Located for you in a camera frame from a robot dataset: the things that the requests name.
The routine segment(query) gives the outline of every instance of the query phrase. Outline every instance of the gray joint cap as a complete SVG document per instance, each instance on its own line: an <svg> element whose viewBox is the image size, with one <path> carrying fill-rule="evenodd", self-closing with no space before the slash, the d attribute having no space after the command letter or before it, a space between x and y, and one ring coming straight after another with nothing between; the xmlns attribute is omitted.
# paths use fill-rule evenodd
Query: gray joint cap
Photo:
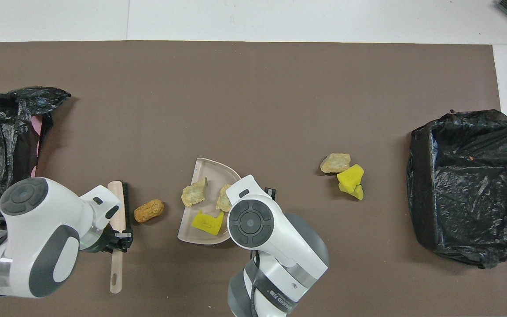
<svg viewBox="0 0 507 317"><path fill-rule="evenodd" d="M22 215L36 208L48 194L48 183L41 177L23 179L9 187L0 199L0 211Z"/></svg>
<svg viewBox="0 0 507 317"><path fill-rule="evenodd" d="M258 247L273 232L273 217L269 207L258 200L242 200L228 215L232 237L244 247Z"/></svg>

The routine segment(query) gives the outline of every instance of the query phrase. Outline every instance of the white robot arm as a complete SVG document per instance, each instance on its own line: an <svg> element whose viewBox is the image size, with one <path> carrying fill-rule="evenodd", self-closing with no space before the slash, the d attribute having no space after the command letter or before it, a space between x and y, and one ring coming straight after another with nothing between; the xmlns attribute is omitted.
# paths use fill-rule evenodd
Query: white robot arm
<svg viewBox="0 0 507 317"><path fill-rule="evenodd" d="M0 199L7 224L0 229L0 296L45 297L56 291L70 276L78 251L111 248L115 233L108 223L120 205L103 186L81 197L41 177L9 187Z"/></svg>
<svg viewBox="0 0 507 317"><path fill-rule="evenodd" d="M228 305L238 317L286 316L328 269L326 245L299 216L283 214L251 175L227 195L232 240L259 252L232 277Z"/></svg>

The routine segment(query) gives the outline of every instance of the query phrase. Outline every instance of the white floor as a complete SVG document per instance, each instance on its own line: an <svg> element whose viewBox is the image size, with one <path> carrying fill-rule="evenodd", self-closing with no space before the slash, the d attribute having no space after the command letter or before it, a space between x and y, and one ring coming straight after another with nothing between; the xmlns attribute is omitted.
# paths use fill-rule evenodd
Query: white floor
<svg viewBox="0 0 507 317"><path fill-rule="evenodd" d="M507 16L495 0L0 0L0 41L492 44L507 114Z"/></svg>

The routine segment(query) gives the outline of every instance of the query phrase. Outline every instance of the brown mat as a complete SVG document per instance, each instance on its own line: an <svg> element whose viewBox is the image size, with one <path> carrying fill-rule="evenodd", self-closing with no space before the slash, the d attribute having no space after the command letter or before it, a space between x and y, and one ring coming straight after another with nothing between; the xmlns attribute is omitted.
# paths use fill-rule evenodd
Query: brown mat
<svg viewBox="0 0 507 317"><path fill-rule="evenodd" d="M83 253L54 295L0 299L0 316L231 316L228 280L248 252L176 237L197 157L276 188L327 243L331 267L292 315L507 315L507 263L427 251L406 199L411 130L450 109L500 108L491 46L0 43L0 92L30 85L74 96L38 175L78 194L121 179L133 208L161 199L167 211L135 225L120 294L110 255ZM330 152L365 169L363 201L319 171Z"/></svg>

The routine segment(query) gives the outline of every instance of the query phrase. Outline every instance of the black plastic bag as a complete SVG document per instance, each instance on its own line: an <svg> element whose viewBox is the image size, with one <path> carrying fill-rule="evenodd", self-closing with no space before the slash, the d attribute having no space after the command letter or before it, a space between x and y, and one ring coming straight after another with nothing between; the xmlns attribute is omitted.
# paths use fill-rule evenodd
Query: black plastic bag
<svg viewBox="0 0 507 317"><path fill-rule="evenodd" d="M481 269L507 261L507 116L446 114L414 130L407 186L424 247Z"/></svg>
<svg viewBox="0 0 507 317"><path fill-rule="evenodd" d="M0 197L8 187L30 177L37 164L38 142L52 127L50 112L69 96L62 89L45 87L0 94ZM40 136L31 123L31 117L39 114Z"/></svg>

